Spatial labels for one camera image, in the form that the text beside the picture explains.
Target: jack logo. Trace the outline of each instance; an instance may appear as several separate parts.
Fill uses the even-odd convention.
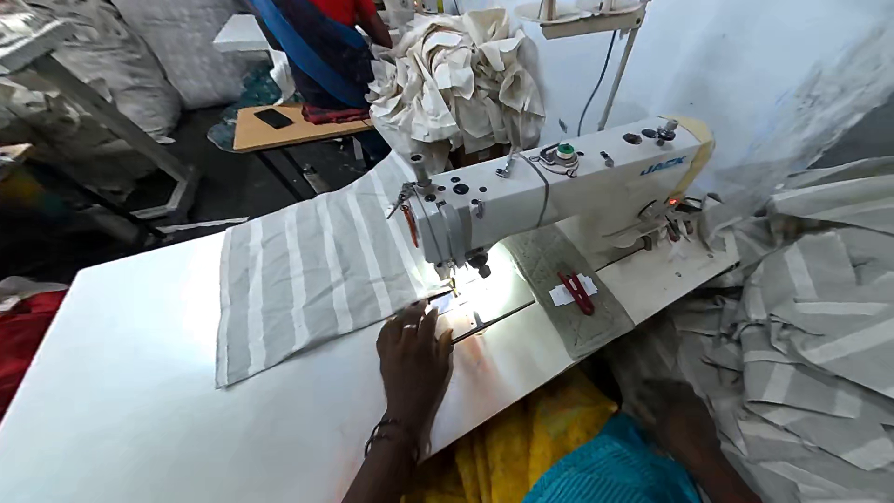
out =
[[[670,160],[666,160],[664,162],[660,162],[658,164],[653,164],[653,165],[649,166],[648,169],[644,169],[642,172],[640,172],[639,175],[640,176],[648,175],[648,174],[654,173],[656,171],[661,171],[661,170],[667,169],[669,167],[674,167],[677,164],[683,164],[683,161],[685,161],[685,160],[686,160],[686,156],[683,156],[682,158],[670,159]]]

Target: black phone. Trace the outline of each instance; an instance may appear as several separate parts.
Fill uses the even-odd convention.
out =
[[[292,125],[291,119],[281,114],[279,110],[276,110],[275,108],[258,110],[255,112],[255,117],[261,119],[274,129],[282,129],[287,125]]]

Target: red fabric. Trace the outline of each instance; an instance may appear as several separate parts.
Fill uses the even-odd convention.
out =
[[[18,303],[12,313],[0,315],[0,419],[64,297],[64,290],[37,294]]]
[[[301,107],[301,115],[311,124],[350,123],[363,121],[369,118],[367,108],[347,108],[345,110],[329,110],[328,108],[314,107],[305,103]]]
[[[373,0],[310,0],[327,18],[346,26],[354,26],[375,14]]]

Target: hand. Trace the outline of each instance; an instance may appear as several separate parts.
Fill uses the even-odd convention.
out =
[[[385,386],[385,417],[402,423],[418,438],[434,412],[450,368],[453,330],[434,338],[438,310],[425,314],[426,301],[414,303],[385,323],[375,349]]]
[[[648,379],[637,399],[637,415],[644,426],[690,471],[723,456],[708,408],[688,383]]]

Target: white tag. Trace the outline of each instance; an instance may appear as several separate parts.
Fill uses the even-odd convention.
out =
[[[587,296],[595,295],[596,292],[599,291],[599,289],[596,288],[596,285],[593,283],[593,279],[591,279],[590,277],[578,273],[578,280],[584,287],[584,291],[586,292]],[[565,285],[559,285],[550,290],[550,296],[552,297],[552,303],[557,306],[574,302],[574,297],[571,296],[571,292],[568,291],[568,288],[566,288]]]

